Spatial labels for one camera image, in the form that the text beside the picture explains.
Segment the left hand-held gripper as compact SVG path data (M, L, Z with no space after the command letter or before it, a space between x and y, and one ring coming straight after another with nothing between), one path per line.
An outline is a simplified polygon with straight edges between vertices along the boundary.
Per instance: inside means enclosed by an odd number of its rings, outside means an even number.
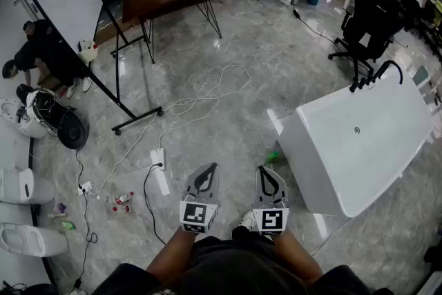
M217 198L219 166L208 163L199 167L187 179L185 200L180 201L180 226L183 231L206 234L209 232L219 205L200 202L197 198Z

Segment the white toilet closed lid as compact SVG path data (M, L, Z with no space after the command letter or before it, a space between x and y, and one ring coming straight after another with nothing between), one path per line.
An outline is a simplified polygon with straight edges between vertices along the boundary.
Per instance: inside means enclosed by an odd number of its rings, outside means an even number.
M35 175L31 169L0 169L0 202L46 204L54 197L53 182Z

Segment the black round robot vacuum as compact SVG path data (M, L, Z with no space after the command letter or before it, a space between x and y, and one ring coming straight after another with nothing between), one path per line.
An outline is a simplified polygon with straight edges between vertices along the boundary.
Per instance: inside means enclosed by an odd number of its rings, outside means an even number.
M85 145L86 126L77 116L76 109L64 104L54 92L22 84L16 95L15 98L0 98L0 117L18 132L34 139L54 135L71 150Z

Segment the person's right white shoe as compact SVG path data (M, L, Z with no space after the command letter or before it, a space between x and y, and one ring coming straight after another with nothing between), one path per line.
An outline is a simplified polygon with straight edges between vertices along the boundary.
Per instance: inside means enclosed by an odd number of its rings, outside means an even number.
M238 224L238 227L245 228L247 231L251 231L256 225L256 219L252 211L247 212L240 223Z

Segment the white toilet open seat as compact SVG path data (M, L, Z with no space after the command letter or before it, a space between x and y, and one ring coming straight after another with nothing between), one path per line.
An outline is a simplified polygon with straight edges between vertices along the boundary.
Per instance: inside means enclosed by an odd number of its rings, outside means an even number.
M46 258L68 250L68 241L61 232L43 227L0 223L0 248L24 256Z

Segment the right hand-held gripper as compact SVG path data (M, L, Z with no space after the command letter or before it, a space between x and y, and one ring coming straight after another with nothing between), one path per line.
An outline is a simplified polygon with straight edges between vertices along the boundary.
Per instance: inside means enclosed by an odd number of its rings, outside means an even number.
M274 170L259 166L256 170L255 201L263 204L252 209L258 233L262 236L284 234L287 226L289 208L287 185Z

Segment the white power strip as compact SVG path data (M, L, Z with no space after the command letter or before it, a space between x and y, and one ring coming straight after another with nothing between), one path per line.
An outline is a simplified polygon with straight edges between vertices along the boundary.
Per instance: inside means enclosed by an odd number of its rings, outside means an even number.
M153 149L150 152L152 164L156 166L159 170L165 170L166 161L165 161L165 152L163 148Z

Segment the brown cardboard box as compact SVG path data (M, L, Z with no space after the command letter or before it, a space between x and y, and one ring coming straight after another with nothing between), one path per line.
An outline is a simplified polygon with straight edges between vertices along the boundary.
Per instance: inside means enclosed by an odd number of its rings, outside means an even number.
M39 79L37 81L37 85L42 88L46 88L51 91L58 91L64 85L55 77L53 77L50 73L47 75L40 74Z

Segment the black office chair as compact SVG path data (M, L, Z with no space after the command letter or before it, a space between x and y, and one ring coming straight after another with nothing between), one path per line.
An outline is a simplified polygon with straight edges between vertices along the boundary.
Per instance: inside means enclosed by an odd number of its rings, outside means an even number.
M405 10L398 0L354 0L345 10L341 25L343 36L334 40L343 52L331 53L328 59L348 57L354 64L353 82L358 83L358 65L368 69L368 78L374 77L369 61L380 59L393 43L394 35L405 25Z

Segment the person's black clothing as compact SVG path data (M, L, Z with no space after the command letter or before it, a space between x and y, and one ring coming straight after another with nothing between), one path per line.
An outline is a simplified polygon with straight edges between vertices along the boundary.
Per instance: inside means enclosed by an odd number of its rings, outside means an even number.
M347 265L309 285L279 260L271 238L236 227L231 239L195 239L186 269L172 281L129 263L118 265L91 295L394 295L368 287Z

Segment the white bathtub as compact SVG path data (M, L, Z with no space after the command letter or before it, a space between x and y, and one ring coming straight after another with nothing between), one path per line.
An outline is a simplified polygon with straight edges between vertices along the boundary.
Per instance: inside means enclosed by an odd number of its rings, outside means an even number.
M390 68L363 89L299 106L278 141L307 209L353 218L402 174L432 127L411 76Z

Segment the black bathtub faucet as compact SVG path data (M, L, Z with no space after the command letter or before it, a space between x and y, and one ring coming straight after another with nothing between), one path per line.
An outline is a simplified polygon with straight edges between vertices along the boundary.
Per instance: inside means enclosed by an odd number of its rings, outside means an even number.
M351 93L354 93L357 89L361 90L364 86L369 86L370 84L374 84L376 82L377 79L380 79L386 72L386 70L390 67L390 66L394 66L399 73L399 84L402 85L403 84L403 72L401 70L401 67L392 60L388 60L385 61L381 67L376 71L369 71L368 76L367 77L363 77L361 80L359 79L354 79L352 85L349 87L349 91Z

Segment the person's right forearm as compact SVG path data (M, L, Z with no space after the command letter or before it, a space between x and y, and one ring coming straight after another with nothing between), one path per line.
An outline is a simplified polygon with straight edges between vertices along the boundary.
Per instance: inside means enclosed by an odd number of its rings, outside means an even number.
M323 276L319 264L290 231L272 236L272 240L277 258L304 283L311 285Z

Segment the person's left forearm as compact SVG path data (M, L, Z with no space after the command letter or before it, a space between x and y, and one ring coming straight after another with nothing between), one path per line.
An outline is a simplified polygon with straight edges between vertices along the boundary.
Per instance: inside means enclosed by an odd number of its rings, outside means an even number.
M159 254L151 261L146 271L162 283L177 278L188 265L197 235L178 228Z

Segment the white plastic canister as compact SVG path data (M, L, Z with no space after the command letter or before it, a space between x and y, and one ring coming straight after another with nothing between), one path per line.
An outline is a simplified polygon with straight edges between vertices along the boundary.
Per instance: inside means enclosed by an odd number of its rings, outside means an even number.
M89 64L92 60L97 58L97 44L93 40L80 40L79 52L77 54L85 64Z

